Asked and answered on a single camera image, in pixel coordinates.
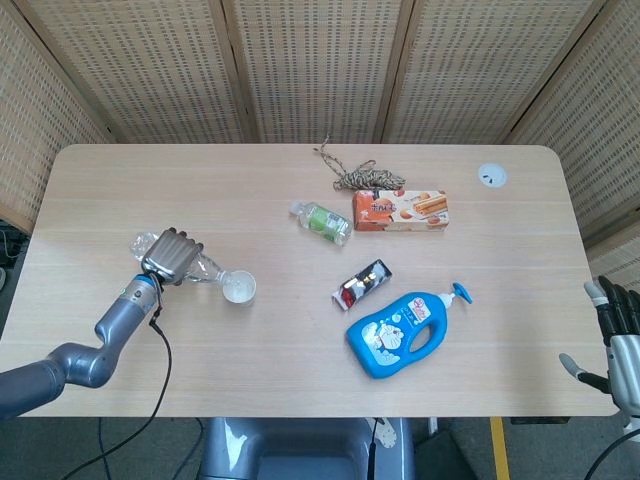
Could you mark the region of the left robot hand bronze shell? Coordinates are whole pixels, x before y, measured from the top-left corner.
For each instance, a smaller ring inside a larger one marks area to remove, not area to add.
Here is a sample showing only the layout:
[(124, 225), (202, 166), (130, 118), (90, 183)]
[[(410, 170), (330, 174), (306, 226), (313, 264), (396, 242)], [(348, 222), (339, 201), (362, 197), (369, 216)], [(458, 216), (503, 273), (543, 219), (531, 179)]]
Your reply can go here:
[(202, 251), (202, 243), (188, 237), (185, 231), (170, 227), (143, 255), (141, 268), (145, 274), (158, 277), (162, 284), (179, 285)]

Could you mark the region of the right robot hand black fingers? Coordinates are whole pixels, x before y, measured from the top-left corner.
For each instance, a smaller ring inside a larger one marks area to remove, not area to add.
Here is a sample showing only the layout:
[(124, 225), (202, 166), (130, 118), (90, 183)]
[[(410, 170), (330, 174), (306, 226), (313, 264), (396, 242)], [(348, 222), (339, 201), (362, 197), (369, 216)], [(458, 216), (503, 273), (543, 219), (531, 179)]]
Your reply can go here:
[(605, 276), (586, 282), (593, 304), (608, 365), (607, 376), (589, 372), (565, 353), (559, 360), (577, 381), (610, 395), (618, 409), (639, 417), (639, 293), (612, 283)]

